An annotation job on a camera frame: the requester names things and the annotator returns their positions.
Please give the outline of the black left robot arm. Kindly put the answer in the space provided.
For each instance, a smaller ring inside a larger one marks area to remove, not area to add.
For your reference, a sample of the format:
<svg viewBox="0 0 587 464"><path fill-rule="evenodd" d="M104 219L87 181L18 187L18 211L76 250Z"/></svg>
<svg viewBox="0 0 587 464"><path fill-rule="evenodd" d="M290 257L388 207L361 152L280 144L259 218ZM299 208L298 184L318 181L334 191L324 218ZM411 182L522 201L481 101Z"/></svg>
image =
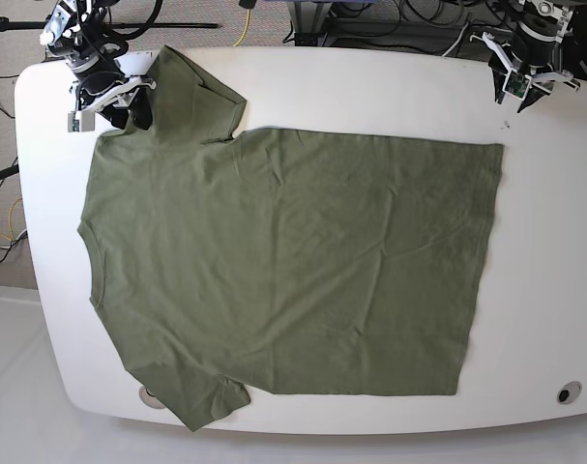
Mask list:
<svg viewBox="0 0 587 464"><path fill-rule="evenodd" d="M489 32L477 39L491 51L494 100L519 101L519 111L549 96L557 83L577 91L580 83L564 69L562 42L574 8L552 1L499 1L514 23L511 37L499 43Z"/></svg>

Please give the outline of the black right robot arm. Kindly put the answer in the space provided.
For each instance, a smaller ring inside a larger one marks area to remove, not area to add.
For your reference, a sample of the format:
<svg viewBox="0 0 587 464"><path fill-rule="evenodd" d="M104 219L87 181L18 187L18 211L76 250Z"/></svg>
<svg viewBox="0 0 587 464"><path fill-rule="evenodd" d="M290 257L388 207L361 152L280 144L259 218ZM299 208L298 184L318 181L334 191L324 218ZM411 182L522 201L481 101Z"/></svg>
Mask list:
<svg viewBox="0 0 587 464"><path fill-rule="evenodd" d="M105 22L114 4L59 1L40 35L40 43L63 59L74 75L69 132L93 131L98 115L116 129L131 123L146 131L152 125L147 93L156 88L156 81L146 74L123 72L118 59L128 52L130 40L155 23L162 2L156 2L146 22L131 33L118 33Z"/></svg>

